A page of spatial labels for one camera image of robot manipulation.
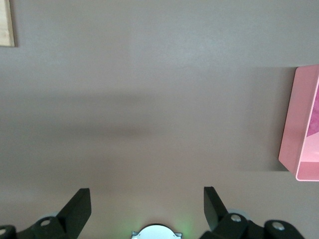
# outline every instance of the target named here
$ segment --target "black clamp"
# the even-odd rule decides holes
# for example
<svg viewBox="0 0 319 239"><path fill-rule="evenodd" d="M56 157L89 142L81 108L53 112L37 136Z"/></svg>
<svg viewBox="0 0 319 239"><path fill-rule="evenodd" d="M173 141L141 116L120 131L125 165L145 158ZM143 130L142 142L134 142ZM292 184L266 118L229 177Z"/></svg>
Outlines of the black clamp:
<svg viewBox="0 0 319 239"><path fill-rule="evenodd" d="M211 231L200 239L305 239L290 223L270 220L261 227L240 214L228 213L213 187L204 188L204 213Z"/></svg>
<svg viewBox="0 0 319 239"><path fill-rule="evenodd" d="M18 233L14 226L0 226L0 239L77 239L90 215L90 190L80 189L56 217L42 218Z"/></svg>

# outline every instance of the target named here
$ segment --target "pink container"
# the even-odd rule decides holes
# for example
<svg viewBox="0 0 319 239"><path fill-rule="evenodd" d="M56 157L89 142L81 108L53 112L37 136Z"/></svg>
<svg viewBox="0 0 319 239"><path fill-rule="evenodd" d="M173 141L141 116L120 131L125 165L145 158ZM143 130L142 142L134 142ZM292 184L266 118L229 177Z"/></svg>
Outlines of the pink container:
<svg viewBox="0 0 319 239"><path fill-rule="evenodd" d="M299 181L319 181L319 65L298 67L279 161Z"/></svg>

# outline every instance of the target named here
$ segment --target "pink box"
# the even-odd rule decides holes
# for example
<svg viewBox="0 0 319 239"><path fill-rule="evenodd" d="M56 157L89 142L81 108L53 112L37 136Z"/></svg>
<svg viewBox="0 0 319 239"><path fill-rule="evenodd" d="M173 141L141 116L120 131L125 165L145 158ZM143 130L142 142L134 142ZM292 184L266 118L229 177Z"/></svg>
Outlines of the pink box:
<svg viewBox="0 0 319 239"><path fill-rule="evenodd" d="M298 67L279 161L299 181L319 181L319 65Z"/></svg>

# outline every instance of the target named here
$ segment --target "screw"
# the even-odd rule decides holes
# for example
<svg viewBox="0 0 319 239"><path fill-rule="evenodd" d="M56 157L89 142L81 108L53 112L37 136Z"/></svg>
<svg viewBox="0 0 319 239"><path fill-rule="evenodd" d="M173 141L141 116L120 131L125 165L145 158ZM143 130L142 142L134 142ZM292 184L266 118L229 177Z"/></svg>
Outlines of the screw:
<svg viewBox="0 0 319 239"><path fill-rule="evenodd" d="M50 219L46 219L46 220L44 220L44 221L41 222L40 226L44 227L44 226L46 226L46 225L49 225L50 222L51 222Z"/></svg>
<svg viewBox="0 0 319 239"><path fill-rule="evenodd" d="M233 214L233 215L231 215L231 220L233 220L234 222L241 222L241 218L240 218L240 216L238 216L237 214Z"/></svg>
<svg viewBox="0 0 319 239"><path fill-rule="evenodd" d="M279 222L273 222L272 225L275 229L280 230L280 231L283 231L285 229L284 225L282 225Z"/></svg>
<svg viewBox="0 0 319 239"><path fill-rule="evenodd" d="M5 229L5 228L4 228L4 229L0 229L0 235L5 234L5 232L6 232L6 229Z"/></svg>

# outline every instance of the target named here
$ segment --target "wooden frame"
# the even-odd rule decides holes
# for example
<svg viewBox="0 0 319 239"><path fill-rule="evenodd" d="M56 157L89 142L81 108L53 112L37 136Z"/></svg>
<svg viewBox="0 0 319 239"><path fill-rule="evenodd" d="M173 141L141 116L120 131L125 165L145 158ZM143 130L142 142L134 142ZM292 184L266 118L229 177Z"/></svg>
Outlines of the wooden frame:
<svg viewBox="0 0 319 239"><path fill-rule="evenodd" d="M14 46L9 0L0 0L0 46Z"/></svg>

